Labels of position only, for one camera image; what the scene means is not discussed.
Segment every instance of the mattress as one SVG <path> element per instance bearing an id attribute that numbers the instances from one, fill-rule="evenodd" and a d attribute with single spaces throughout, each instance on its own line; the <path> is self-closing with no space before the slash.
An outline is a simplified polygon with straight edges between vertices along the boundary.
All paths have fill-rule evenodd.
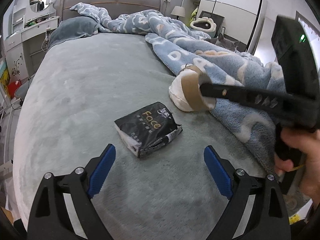
<path id="1" fill-rule="evenodd" d="M 207 170 L 204 148 L 213 145 L 250 175 L 264 176 L 264 171 L 209 112 L 175 107 L 168 93 L 173 79 L 143 36 L 99 33 L 52 47 L 26 95 L 15 136 L 13 179 L 25 227 L 46 172 L 69 174 L 112 143 L 116 161 L 92 203 L 113 238 L 206 239 L 228 200 Z M 114 120 L 157 101 L 170 109 L 183 132 L 137 159 L 122 143 Z M 76 233 L 85 237 L 71 198 L 66 202 Z"/>

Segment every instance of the gray leather headboard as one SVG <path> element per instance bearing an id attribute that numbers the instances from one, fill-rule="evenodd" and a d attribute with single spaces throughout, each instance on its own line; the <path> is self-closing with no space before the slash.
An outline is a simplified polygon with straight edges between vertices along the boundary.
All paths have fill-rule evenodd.
<path id="1" fill-rule="evenodd" d="M 160 11 L 161 0 L 57 0 L 54 7 L 61 20 L 79 16 L 77 12 L 70 11 L 70 7 L 83 2 L 104 7 L 108 10 L 112 19 L 120 14 L 132 14 L 147 9 Z"/>

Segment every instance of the blue rubber pad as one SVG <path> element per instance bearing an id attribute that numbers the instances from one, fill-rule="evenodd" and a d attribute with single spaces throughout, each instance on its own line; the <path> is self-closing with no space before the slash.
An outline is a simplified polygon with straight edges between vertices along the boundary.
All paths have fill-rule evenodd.
<path id="1" fill-rule="evenodd" d="M 113 163 L 115 162 L 115 159 L 116 148 L 111 145 L 90 177 L 89 189 L 87 191 L 87 194 L 90 198 L 93 198 L 94 195 L 100 192 L 102 185 L 106 180 Z"/>
<path id="2" fill-rule="evenodd" d="M 233 196 L 231 178 L 209 147 L 204 149 L 204 162 L 207 165 L 220 194 L 231 199 Z"/>

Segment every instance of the cat ear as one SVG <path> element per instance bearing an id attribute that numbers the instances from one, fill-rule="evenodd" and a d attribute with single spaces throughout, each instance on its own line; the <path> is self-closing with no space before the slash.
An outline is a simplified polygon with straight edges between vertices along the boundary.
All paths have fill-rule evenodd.
<path id="1" fill-rule="evenodd" d="M 222 34 L 222 33 L 219 33 L 218 40 L 219 40 L 219 41 L 223 41 L 223 39 L 224 39 L 223 34 Z"/>

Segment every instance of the gray cat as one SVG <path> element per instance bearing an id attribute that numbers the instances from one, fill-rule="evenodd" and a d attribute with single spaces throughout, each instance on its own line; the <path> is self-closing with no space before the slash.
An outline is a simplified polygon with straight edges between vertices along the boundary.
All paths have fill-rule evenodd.
<path id="1" fill-rule="evenodd" d="M 225 49 L 231 50 L 231 51 L 236 51 L 237 46 L 239 45 L 239 41 L 231 41 L 223 37 L 223 34 L 219 34 L 217 38 L 213 39 L 205 39 L 205 41 L 208 41 L 212 44 L 215 44 L 219 47 L 223 47 Z"/>

